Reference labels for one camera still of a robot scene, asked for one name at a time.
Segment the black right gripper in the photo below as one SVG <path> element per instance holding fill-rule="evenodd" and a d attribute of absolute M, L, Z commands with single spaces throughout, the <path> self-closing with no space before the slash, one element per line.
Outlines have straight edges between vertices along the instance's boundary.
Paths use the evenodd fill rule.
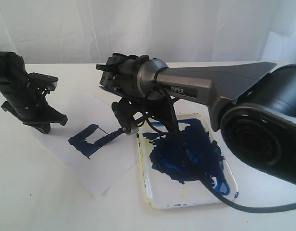
<path fill-rule="evenodd" d="M 177 117 L 173 109 L 177 98 L 163 96 L 159 100 L 132 97 L 128 99 L 128 121 L 143 123 L 146 119 L 153 118 L 161 122 L 169 133 L 179 134 Z"/>

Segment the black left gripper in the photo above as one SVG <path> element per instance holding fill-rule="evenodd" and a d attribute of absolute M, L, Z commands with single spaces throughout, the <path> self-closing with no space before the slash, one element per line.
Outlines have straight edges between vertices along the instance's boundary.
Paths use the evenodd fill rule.
<path fill-rule="evenodd" d="M 6 99 L 1 106 L 4 111 L 42 134 L 50 132 L 51 123 L 65 126 L 68 121 L 67 116 L 49 106 L 45 96 L 37 90 L 16 84 L 1 84 L 0 92 Z"/>

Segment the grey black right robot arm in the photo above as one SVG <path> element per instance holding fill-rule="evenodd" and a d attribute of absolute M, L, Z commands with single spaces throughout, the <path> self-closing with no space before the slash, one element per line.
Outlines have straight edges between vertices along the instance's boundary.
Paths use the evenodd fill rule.
<path fill-rule="evenodd" d="M 174 131 L 174 100 L 208 109 L 210 126 L 243 163 L 296 185 L 296 64 L 169 67 L 147 55 L 114 53 L 100 87 L 121 99 L 112 104 L 128 135 L 146 118 Z"/>

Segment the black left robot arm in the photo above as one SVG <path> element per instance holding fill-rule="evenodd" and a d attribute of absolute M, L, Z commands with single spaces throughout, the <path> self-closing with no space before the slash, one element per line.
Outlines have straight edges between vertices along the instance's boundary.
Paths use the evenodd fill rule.
<path fill-rule="evenodd" d="M 46 95 L 55 91 L 58 80 L 50 75 L 28 73 L 22 56 L 0 51 L 0 93 L 6 99 L 1 108 L 43 134 L 50 132 L 51 123 L 65 126 L 68 121 L 46 100 Z"/>

